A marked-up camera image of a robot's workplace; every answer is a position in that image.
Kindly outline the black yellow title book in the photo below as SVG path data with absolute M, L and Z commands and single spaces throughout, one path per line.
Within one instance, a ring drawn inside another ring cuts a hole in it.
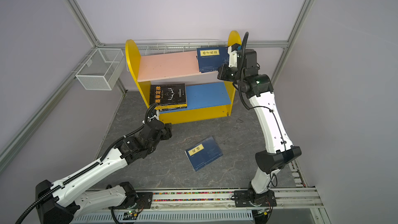
M 149 104 L 188 104 L 185 84 L 151 85 Z

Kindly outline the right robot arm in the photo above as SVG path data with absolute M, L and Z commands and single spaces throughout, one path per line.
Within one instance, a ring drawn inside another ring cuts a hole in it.
M 293 145 L 279 115 L 274 88 L 266 74 L 259 74 L 257 53 L 235 44 L 228 48 L 229 63 L 218 69 L 219 80 L 231 82 L 247 110 L 254 110 L 265 139 L 265 150 L 257 152 L 258 166 L 255 177 L 243 195 L 234 199 L 259 207 L 275 206 L 274 193 L 270 187 L 277 185 L 277 174 L 291 161 L 302 154 L 300 147 Z

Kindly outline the yellow cartoon boy book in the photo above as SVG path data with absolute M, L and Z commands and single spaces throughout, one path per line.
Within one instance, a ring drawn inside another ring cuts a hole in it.
M 155 107 L 156 110 L 159 111 L 172 111 L 187 108 L 187 104 L 173 104 L 173 105 L 157 105 Z

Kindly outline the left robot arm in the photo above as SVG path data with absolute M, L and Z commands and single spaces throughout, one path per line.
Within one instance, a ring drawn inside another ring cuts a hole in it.
M 172 125 L 157 119 L 113 142 L 104 154 L 79 171 L 36 186 L 36 200 L 17 219 L 22 223 L 36 209 L 42 224 L 69 224 L 79 216 L 103 208 L 135 208 L 143 200 L 129 182 L 88 194 L 87 189 L 112 173 L 153 153 L 160 141 L 172 137 Z

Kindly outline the navy book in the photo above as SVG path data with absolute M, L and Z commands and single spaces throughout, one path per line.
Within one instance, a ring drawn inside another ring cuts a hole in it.
M 197 60 L 201 73 L 217 71 L 224 64 L 229 65 L 228 47 L 198 48 Z
M 223 156 L 221 148 L 212 136 L 184 152 L 196 172 Z

